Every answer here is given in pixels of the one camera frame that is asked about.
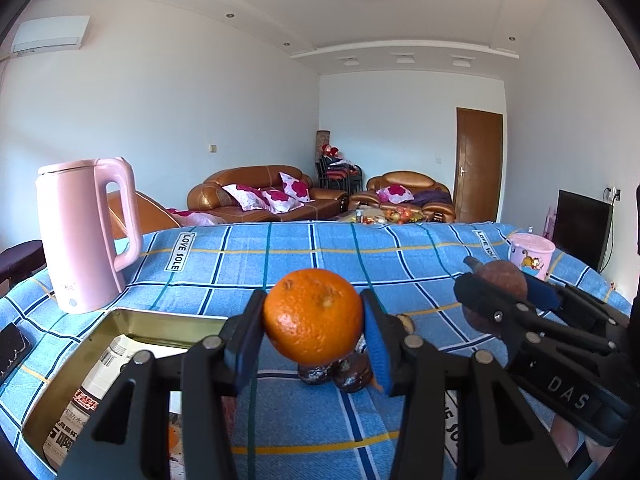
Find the kettle handle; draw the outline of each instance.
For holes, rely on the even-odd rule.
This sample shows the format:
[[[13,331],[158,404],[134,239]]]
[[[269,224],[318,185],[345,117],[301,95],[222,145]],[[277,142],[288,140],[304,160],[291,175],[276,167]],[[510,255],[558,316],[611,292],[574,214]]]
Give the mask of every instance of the kettle handle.
[[[136,203],[136,184],[133,178],[133,169],[130,164],[121,157],[100,158],[95,167],[96,183],[104,191],[107,184],[115,182],[120,187],[120,199],[122,200],[122,213],[124,215],[125,229],[129,238],[129,247],[122,254],[116,255],[113,267],[116,272],[129,267],[135,262],[142,252],[142,234],[140,233],[140,221],[138,219],[138,204]]]

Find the purple stool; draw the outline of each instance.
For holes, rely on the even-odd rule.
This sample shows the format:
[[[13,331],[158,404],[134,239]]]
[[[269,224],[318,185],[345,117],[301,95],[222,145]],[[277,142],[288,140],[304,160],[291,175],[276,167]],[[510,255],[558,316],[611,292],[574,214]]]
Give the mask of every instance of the purple stool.
[[[0,253],[0,283],[9,280],[9,287],[20,283],[46,263],[41,240],[24,242]]]

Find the brown door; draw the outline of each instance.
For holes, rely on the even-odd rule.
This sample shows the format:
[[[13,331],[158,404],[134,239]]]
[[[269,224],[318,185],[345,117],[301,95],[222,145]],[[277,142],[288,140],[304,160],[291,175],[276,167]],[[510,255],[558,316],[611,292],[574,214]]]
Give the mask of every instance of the brown door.
[[[458,108],[453,201],[457,222],[495,221],[502,183],[502,116]]]

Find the kettle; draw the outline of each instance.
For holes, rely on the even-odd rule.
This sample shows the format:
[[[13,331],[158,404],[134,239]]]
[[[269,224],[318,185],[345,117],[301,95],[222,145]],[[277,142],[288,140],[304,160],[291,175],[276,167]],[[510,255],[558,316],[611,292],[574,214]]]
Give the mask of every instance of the kettle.
[[[129,247],[116,255],[107,184],[120,186]],[[70,314],[98,310],[124,290],[120,271],[142,250],[133,169],[123,158],[44,166],[36,180],[38,218],[58,305]]]

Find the door frame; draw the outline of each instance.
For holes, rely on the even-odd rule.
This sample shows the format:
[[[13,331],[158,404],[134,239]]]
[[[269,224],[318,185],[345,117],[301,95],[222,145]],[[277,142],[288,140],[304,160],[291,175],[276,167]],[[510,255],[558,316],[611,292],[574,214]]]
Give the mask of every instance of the door frame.
[[[504,163],[505,163],[505,158],[504,158],[504,144],[505,144],[505,135],[504,135],[504,120],[505,120],[505,114],[501,114],[499,112],[490,112],[488,110],[480,110],[478,108],[465,108],[462,106],[457,106],[456,107],[456,173],[453,179],[453,207],[456,211],[456,216],[460,217],[460,211],[458,210],[458,208],[456,207],[456,198],[458,196],[458,178],[459,178],[459,171],[460,171],[460,119],[459,119],[459,112],[460,110],[469,110],[471,112],[485,112],[488,114],[495,114],[495,115],[500,115],[502,117],[502,137],[500,138],[500,187],[498,188],[498,203],[496,206],[496,211],[495,211],[495,220],[498,220],[498,215],[500,213],[500,206],[502,205],[502,192],[503,192],[503,188],[504,188]]]

